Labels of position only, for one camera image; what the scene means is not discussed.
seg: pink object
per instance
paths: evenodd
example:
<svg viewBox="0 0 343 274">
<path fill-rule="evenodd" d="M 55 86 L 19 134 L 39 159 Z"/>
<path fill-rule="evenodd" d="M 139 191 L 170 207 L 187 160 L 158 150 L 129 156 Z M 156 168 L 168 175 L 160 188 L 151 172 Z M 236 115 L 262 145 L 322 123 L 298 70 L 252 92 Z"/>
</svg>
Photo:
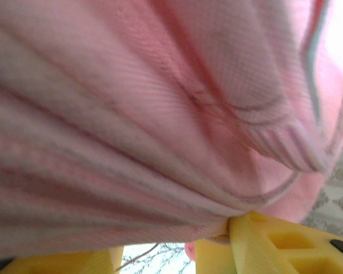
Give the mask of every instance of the pink object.
<svg viewBox="0 0 343 274">
<path fill-rule="evenodd" d="M 193 261 L 196 260 L 196 255 L 194 253 L 194 242 L 185 243 L 184 250 L 185 250 L 185 253 L 187 254 L 188 258 L 190 258 Z"/>
<path fill-rule="evenodd" d="M 0 0 L 0 256 L 300 221 L 342 147 L 343 0 Z"/>
</svg>

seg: pink sweater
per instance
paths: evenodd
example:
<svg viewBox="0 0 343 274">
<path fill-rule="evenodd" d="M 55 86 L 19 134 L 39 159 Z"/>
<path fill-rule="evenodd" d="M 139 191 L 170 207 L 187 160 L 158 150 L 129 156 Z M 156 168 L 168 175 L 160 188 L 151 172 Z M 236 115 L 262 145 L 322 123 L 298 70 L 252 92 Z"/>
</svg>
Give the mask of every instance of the pink sweater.
<svg viewBox="0 0 343 274">
<path fill-rule="evenodd" d="M 0 0 L 0 256 L 300 221 L 343 146 L 343 0 Z"/>
</svg>

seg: bare tree branch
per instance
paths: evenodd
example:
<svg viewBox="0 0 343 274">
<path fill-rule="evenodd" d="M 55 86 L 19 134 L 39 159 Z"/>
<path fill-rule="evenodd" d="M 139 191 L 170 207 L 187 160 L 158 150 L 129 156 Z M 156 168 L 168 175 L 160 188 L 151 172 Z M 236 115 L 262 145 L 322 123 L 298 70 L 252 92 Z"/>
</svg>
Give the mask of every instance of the bare tree branch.
<svg viewBox="0 0 343 274">
<path fill-rule="evenodd" d="M 134 272 L 134 274 L 145 274 L 147 268 L 150 267 L 151 263 L 154 261 L 155 258 L 160 258 L 160 265 L 158 270 L 155 271 L 154 274 L 161 274 L 162 269 L 173 263 L 173 261 L 184 254 L 184 246 L 180 246 L 180 244 L 176 243 L 160 243 L 159 249 L 156 253 L 151 254 L 150 251 L 154 250 L 157 247 L 155 245 L 151 250 L 139 255 L 135 258 L 131 256 L 123 256 L 123 261 L 125 262 L 122 269 L 129 269 L 130 267 L 139 266 L 139 268 Z M 178 270 L 178 274 L 183 274 L 184 270 L 188 265 L 190 265 L 190 260 L 184 260 L 182 267 Z"/>
</svg>

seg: patterned wallpaper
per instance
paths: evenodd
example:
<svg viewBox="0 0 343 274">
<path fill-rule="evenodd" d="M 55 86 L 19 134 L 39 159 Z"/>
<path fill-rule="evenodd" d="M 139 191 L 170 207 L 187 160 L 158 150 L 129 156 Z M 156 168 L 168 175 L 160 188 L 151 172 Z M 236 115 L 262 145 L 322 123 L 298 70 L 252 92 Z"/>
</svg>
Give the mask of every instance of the patterned wallpaper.
<svg viewBox="0 0 343 274">
<path fill-rule="evenodd" d="M 343 237 L 343 153 L 303 224 Z"/>
</svg>

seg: yellow plastic structure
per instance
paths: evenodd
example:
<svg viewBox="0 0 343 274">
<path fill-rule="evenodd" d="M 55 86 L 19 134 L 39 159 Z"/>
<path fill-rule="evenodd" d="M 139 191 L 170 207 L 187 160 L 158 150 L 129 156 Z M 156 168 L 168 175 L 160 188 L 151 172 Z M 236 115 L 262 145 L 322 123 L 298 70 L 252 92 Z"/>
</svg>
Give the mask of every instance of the yellow plastic structure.
<svg viewBox="0 0 343 274">
<path fill-rule="evenodd" d="M 231 246 L 196 242 L 197 274 L 343 274 L 342 238 L 255 212 L 229 220 Z M 0 274 L 115 274 L 123 247 L 16 259 Z"/>
<path fill-rule="evenodd" d="M 197 274 L 343 274 L 343 254 L 330 244 L 343 241 L 336 235 L 254 212 L 231 218 L 229 235 L 233 256 L 196 243 Z"/>
<path fill-rule="evenodd" d="M 115 274 L 123 247 L 94 252 L 66 253 L 16 259 L 0 274 Z"/>
<path fill-rule="evenodd" d="M 195 252 L 197 274 L 236 274 L 231 246 L 202 239 L 196 241 Z"/>
</svg>

